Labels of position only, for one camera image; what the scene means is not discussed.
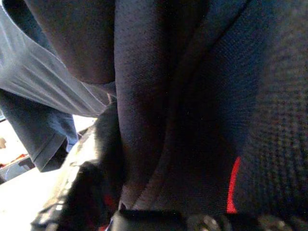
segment black fabric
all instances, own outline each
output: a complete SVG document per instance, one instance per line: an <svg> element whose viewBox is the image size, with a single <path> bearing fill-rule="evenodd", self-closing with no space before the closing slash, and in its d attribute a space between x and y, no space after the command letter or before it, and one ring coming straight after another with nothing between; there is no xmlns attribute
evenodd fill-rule
<svg viewBox="0 0 308 231"><path fill-rule="evenodd" d="M64 141L64 143L59 147L59 149L56 151L53 157L47 162L47 164L45 165L45 167L43 168L41 172L54 171L56 169L59 169L62 166L67 156L65 143L66 141Z"/></svg>
<svg viewBox="0 0 308 231"><path fill-rule="evenodd" d="M114 81L113 1L25 2L72 76L87 83Z"/></svg>
<svg viewBox="0 0 308 231"><path fill-rule="evenodd" d="M239 211L308 214L308 2L273 8L257 103L237 176Z"/></svg>
<svg viewBox="0 0 308 231"><path fill-rule="evenodd" d="M58 19L53 13L63 11L62 1L26 2L57 52L65 45L68 67L72 59L95 57L93 47L73 53L76 45L66 41L76 34L65 32L65 41L59 36L59 22L74 21L73 7ZM109 36L126 164L122 203L184 215L223 213L231 169L241 155L234 198L240 211L303 215L298 205L307 207L308 201L305 1L116 0L114 8ZM80 31L88 25L82 23ZM108 70L100 63L100 71ZM88 65L97 68L96 61ZM295 144L297 152L285 155Z"/></svg>
<svg viewBox="0 0 308 231"><path fill-rule="evenodd" d="M54 53L42 29L23 0L3 0L5 10L16 25L36 43Z"/></svg>

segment floor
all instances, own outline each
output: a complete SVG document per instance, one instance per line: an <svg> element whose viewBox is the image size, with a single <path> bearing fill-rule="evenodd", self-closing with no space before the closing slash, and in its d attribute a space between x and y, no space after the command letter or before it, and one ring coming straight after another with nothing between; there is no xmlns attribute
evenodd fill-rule
<svg viewBox="0 0 308 231"><path fill-rule="evenodd" d="M88 128L95 122L95 118L73 116L77 131ZM0 122L0 164L8 164L22 154L27 154L14 129L7 120Z"/></svg>
<svg viewBox="0 0 308 231"><path fill-rule="evenodd" d="M0 185L0 226L3 231L31 231L30 222L53 192L60 170L34 168Z"/></svg>

